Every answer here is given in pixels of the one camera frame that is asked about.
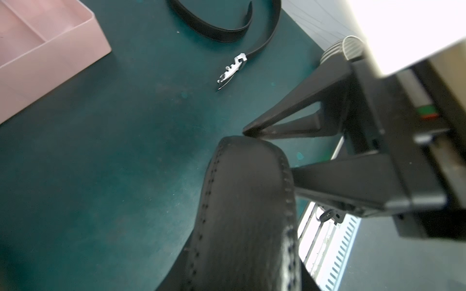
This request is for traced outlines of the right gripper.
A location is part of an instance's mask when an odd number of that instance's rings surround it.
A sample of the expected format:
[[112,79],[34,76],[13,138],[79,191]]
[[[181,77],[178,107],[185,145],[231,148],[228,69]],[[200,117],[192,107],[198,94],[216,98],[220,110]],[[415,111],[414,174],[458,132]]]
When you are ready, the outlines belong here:
[[[466,129],[442,109],[451,93],[427,62],[377,78],[368,59],[327,59],[249,123],[246,137],[335,136],[346,127],[354,156],[292,169],[299,195],[361,218],[393,217],[401,236],[466,237]],[[315,113],[278,122],[320,103]]]

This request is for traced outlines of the long black belt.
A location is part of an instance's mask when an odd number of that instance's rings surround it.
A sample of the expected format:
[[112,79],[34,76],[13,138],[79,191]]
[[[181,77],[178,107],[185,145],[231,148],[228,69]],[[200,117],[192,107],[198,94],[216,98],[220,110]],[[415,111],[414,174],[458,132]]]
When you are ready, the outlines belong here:
[[290,165],[260,139],[223,138],[207,168],[194,229],[161,291],[316,291],[299,257]]

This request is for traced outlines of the pink divided storage box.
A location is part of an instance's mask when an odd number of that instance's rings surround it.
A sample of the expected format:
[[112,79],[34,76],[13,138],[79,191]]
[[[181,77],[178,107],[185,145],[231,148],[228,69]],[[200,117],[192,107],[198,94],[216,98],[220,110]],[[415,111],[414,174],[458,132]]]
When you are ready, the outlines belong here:
[[1,121],[111,50],[81,1],[1,1]]

